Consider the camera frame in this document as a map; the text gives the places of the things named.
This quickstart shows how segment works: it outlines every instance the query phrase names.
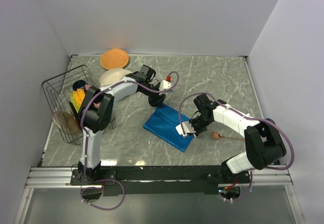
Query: blue cloth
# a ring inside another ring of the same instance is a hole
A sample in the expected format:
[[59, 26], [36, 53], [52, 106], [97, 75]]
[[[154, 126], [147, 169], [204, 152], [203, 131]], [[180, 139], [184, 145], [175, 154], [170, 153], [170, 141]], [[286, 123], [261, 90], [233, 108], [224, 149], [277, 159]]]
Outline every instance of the blue cloth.
[[[182, 121], [189, 120], [189, 118], [183, 114], [181, 114], [181, 119]], [[143, 127], [184, 152], [193, 139], [193, 136], [184, 138], [182, 135], [179, 135], [176, 130], [178, 124], [180, 124], [178, 111], [164, 105], [163, 108], [157, 108], [155, 110]]]

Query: dish rack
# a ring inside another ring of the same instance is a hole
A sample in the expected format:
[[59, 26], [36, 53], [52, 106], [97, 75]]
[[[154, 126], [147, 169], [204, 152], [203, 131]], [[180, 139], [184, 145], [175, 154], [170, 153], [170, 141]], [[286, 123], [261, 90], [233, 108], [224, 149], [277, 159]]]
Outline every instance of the dish rack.
[[[77, 66], [42, 82], [42, 88], [52, 113], [64, 111], [73, 115], [73, 111], [69, 104], [69, 93], [73, 92], [72, 86], [78, 80], [84, 80], [87, 84], [99, 88], [98, 82], [86, 65]], [[115, 114], [113, 112], [110, 123], [105, 131], [115, 128], [114, 123]], [[57, 128], [57, 130], [60, 132], [64, 142], [77, 146], [82, 145], [82, 131], [76, 135], [69, 135], [64, 132], [67, 130], [60, 130], [59, 128]]]

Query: white wall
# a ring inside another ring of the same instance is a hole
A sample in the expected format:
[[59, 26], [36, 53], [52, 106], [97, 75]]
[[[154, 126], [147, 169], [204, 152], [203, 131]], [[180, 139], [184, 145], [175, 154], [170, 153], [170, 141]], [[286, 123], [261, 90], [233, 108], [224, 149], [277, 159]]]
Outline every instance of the white wall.
[[69, 54], [248, 55], [278, 0], [38, 0]]
[[12, 223], [50, 126], [41, 82], [66, 69], [67, 53], [36, 0], [0, 0], [0, 219]]
[[279, 0], [248, 60], [265, 116], [294, 144], [291, 175], [307, 223], [324, 217], [323, 41], [324, 0]]

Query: marble tabletop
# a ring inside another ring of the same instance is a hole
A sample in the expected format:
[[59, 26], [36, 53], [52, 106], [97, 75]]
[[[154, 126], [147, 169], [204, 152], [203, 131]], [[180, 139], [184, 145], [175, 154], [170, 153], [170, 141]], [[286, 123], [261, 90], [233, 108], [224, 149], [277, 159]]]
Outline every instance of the marble tabletop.
[[[89, 67], [98, 81], [106, 71], [100, 65], [100, 55], [75, 56], [69, 67], [82, 64]], [[165, 79], [173, 70], [179, 72], [178, 85], [164, 101], [170, 107], [178, 109], [181, 100], [189, 94], [209, 92], [243, 113], [260, 116], [242, 57], [130, 55], [126, 69], [137, 71], [143, 64], [156, 71], [157, 79]], [[182, 108], [182, 113], [188, 117], [196, 111], [193, 99], [187, 100]], [[245, 150], [243, 141], [213, 139], [212, 131], [223, 136], [239, 137], [232, 129], [214, 122], [208, 131], [194, 138], [183, 153], [143, 128], [154, 110], [141, 93], [126, 97], [114, 105], [115, 128], [102, 137], [102, 165], [221, 164]], [[71, 166], [78, 163], [81, 153], [82, 146], [65, 143], [56, 126], [53, 126], [42, 166]]]

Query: robotic arm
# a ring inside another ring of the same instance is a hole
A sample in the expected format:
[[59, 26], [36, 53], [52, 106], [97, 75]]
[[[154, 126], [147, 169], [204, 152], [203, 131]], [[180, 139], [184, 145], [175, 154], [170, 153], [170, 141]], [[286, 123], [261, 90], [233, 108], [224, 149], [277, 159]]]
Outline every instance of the robotic arm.
[[[84, 119], [84, 126], [85, 130], [83, 130], [84, 134], [84, 142], [83, 142], [83, 153], [78, 163], [78, 169], [82, 171], [85, 165], [85, 158], [87, 158], [87, 177], [91, 180], [95, 180], [96, 176], [98, 175], [99, 168], [100, 168], [100, 145], [101, 145], [101, 138], [103, 134], [103, 130], [108, 126], [111, 119], [112, 108], [114, 103], [119, 101], [120, 99], [134, 94], [136, 92], [141, 92], [148, 96], [148, 102], [152, 107], [162, 107], [163, 101], [166, 97], [165, 94], [154, 93], [148, 91], [138, 84], [142, 84], [147, 88], [153, 91], [164, 91], [171, 87], [171, 83], [169, 81], [163, 80], [158, 84], [151, 83], [153, 78], [155, 77], [156, 72], [146, 66], [143, 65], [140, 71], [131, 73], [126, 75], [122, 81], [128, 81], [128, 83], [121, 83], [119, 85], [118, 82], [115, 83], [115, 86], [110, 85], [102, 88], [96, 88], [94, 86], [90, 87], [86, 93], [86, 96], [82, 102], [80, 110], [78, 112], [78, 119], [81, 120], [85, 108], [87, 107], [90, 100], [98, 94], [100, 91], [103, 91], [109, 87], [112, 89], [109, 93], [103, 93], [100, 95], [94, 102], [99, 103], [99, 108], [96, 108], [92, 105], [88, 111], [86, 112], [85, 119]], [[88, 150], [87, 154], [85, 155], [85, 147], [86, 147], [86, 139], [88, 139]]]
[[183, 132], [181, 125], [178, 125], [176, 129], [180, 135], [184, 137], [187, 135], [198, 136], [207, 130], [208, 125], [216, 121], [245, 137], [246, 151], [222, 163], [224, 178], [232, 178], [235, 174], [252, 168], [264, 169], [286, 155], [286, 148], [281, 136], [271, 125], [257, 120], [245, 119], [231, 111], [230, 105], [225, 101], [218, 100], [226, 108], [209, 100], [206, 94], [199, 95], [193, 101], [200, 116], [183, 122], [185, 132]]

